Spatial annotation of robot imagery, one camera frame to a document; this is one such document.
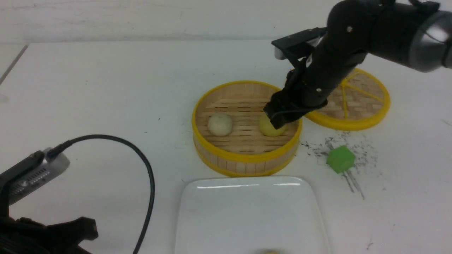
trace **bamboo steamer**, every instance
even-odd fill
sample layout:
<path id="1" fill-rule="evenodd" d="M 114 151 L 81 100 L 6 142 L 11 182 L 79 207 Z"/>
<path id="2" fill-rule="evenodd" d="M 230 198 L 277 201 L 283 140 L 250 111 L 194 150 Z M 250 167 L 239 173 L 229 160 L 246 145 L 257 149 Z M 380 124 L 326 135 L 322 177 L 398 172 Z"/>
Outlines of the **bamboo steamer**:
<path id="1" fill-rule="evenodd" d="M 342 131 L 360 131 L 379 124 L 391 99 L 376 77 L 354 69 L 328 97 L 328 105 L 306 115 L 322 126 Z"/>
<path id="2" fill-rule="evenodd" d="M 290 123 L 278 137 L 259 131 L 259 117 L 270 97 L 280 89 L 257 81 L 235 81 L 208 91 L 192 115 L 193 141 L 201 160 L 226 176 L 265 176 L 283 169 L 298 147 L 302 122 Z M 214 136 L 207 129 L 210 116 L 229 114 L 234 126 L 228 136 Z"/>

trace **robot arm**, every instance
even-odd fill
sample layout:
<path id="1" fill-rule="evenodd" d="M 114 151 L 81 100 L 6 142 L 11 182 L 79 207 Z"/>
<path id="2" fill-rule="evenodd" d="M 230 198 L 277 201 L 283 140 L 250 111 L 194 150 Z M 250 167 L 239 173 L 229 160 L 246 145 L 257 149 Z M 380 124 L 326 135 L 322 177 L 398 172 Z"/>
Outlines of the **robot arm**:
<path id="1" fill-rule="evenodd" d="M 327 97 L 368 53 L 421 72 L 452 68 L 452 13 L 440 11 L 435 2 L 411 3 L 344 0 L 331 10 L 326 28 L 273 41 L 275 56 L 295 67 L 284 89 L 264 107 L 273 126 L 326 106 Z"/>

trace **white table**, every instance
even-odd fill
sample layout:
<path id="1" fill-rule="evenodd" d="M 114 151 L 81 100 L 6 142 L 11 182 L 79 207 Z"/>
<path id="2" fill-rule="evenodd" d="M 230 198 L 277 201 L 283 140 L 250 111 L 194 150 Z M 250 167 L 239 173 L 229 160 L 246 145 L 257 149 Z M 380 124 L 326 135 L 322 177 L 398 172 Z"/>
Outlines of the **white table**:
<path id="1" fill-rule="evenodd" d="M 154 213 L 141 253 L 170 254 L 183 187 L 221 177 L 198 158 L 190 118 L 200 96 L 233 80 L 282 87 L 287 61 L 270 41 L 31 44 L 0 87 L 2 170 L 35 150 L 85 134 L 124 137 L 154 168 Z M 369 56 L 361 66 L 386 84 L 391 109 L 353 133 L 304 120 L 297 156 L 279 175 L 311 183 L 336 254 L 452 250 L 452 71 L 422 74 Z M 355 146 L 362 193 L 325 164 L 325 139 Z M 96 253 L 131 253 L 149 197 L 146 171 L 129 148 L 87 141 L 68 149 L 70 168 L 11 207 L 52 224 L 95 218 Z"/>

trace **green cube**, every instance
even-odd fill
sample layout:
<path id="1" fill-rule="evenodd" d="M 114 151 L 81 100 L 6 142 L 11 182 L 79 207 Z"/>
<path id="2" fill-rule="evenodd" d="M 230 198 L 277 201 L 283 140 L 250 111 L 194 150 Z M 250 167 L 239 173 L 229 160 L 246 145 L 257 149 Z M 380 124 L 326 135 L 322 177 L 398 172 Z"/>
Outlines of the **green cube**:
<path id="1" fill-rule="evenodd" d="M 330 151 L 326 163 L 338 174 L 349 170 L 355 164 L 356 156 L 346 147 L 340 146 Z"/>

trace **white rectangular plate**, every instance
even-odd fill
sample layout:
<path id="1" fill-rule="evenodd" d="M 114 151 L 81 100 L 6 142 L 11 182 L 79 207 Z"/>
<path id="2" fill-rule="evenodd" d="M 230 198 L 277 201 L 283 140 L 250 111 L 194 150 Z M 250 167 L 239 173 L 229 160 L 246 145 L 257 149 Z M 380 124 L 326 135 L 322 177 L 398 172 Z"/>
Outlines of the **white rectangular plate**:
<path id="1" fill-rule="evenodd" d="M 176 254 L 330 254 L 310 185 L 295 177 L 224 178 L 182 193 Z"/>

